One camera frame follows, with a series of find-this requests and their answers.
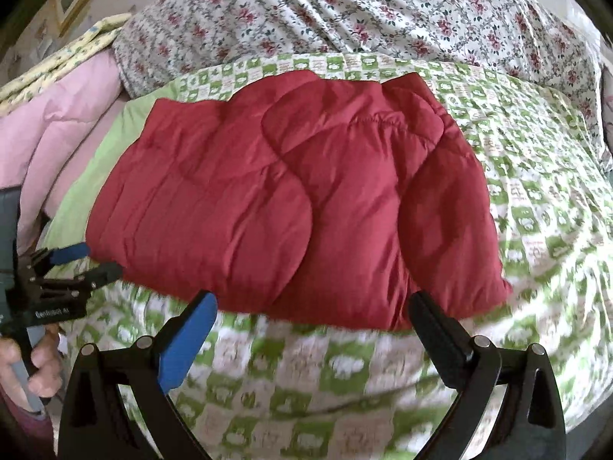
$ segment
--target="metal screw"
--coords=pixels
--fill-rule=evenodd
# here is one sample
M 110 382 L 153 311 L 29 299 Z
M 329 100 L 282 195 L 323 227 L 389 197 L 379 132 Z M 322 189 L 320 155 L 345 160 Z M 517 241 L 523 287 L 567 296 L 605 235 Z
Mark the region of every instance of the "metal screw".
M 153 344 L 153 338 L 150 335 L 144 335 L 136 341 L 136 347 L 142 350 L 146 350 Z
M 83 348 L 81 349 L 81 354 L 83 356 L 89 356 L 91 353 L 94 352 L 94 345 L 93 344 L 86 344 L 85 346 L 83 346 Z
M 480 348 L 488 348 L 491 344 L 491 341 L 485 335 L 475 335 L 473 340 Z
M 542 356 L 545 354 L 545 348 L 541 346 L 540 344 L 532 344 L 530 348 L 536 355 Z

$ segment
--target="red down jacket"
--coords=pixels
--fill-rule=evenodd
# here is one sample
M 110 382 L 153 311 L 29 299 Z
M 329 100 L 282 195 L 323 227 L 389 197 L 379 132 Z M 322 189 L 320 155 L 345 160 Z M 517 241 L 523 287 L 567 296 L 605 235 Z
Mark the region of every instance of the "red down jacket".
M 403 329 L 419 289 L 456 318 L 510 293 L 481 166 L 415 73 L 157 100 L 87 243 L 129 281 L 294 322 Z

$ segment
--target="red fabric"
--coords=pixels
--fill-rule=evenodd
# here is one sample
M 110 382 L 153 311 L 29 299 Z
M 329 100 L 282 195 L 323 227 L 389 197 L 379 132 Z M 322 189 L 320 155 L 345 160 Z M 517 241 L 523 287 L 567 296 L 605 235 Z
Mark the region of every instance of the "red fabric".
M 418 289 L 456 318 L 510 293 L 481 166 L 417 74 L 158 100 L 87 243 L 129 281 L 295 322 L 403 329 Z

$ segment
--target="green and white bed sheet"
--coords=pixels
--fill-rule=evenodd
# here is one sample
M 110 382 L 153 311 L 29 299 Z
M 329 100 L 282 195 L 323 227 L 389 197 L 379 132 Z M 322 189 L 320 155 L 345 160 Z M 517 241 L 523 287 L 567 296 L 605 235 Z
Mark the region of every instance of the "green and white bed sheet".
M 483 164 L 505 276 L 514 286 L 507 304 L 463 324 L 499 346 L 544 345 L 567 427 L 578 424 L 610 394 L 613 381 L 613 199 L 582 115 L 556 90 L 511 76 L 380 54 L 255 57 L 200 70 L 166 88 L 185 102 L 226 100 L 263 76 L 296 69 L 373 81 L 415 71 L 425 79 Z M 114 130 L 121 126 L 114 125 L 111 136 Z M 124 140 L 122 150 L 131 141 Z M 87 175 L 71 190 L 87 193 Z M 69 227 L 68 206 L 54 219 L 45 245 L 64 245 L 62 231 Z M 79 239 L 74 230 L 71 237 Z M 87 267 L 88 261 L 76 265 Z M 155 334 L 182 309 L 179 301 L 132 284 L 100 289 L 88 318 L 66 324 L 71 361 L 87 342 L 119 348 Z M 130 392 L 125 396 L 142 424 Z M 412 332 L 350 331 L 220 313 L 172 396 L 215 459 L 391 460 L 413 458 L 454 395 Z M 467 456 L 483 446 L 501 400 L 498 393 L 490 403 Z

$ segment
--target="pink blanket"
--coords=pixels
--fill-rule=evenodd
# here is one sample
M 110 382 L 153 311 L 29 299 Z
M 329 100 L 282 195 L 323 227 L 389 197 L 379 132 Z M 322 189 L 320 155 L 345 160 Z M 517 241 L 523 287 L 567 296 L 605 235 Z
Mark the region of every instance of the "pink blanket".
M 0 118 L 0 188 L 23 186 L 20 254 L 38 238 L 38 219 L 57 176 L 120 91 L 117 65 L 108 49 Z

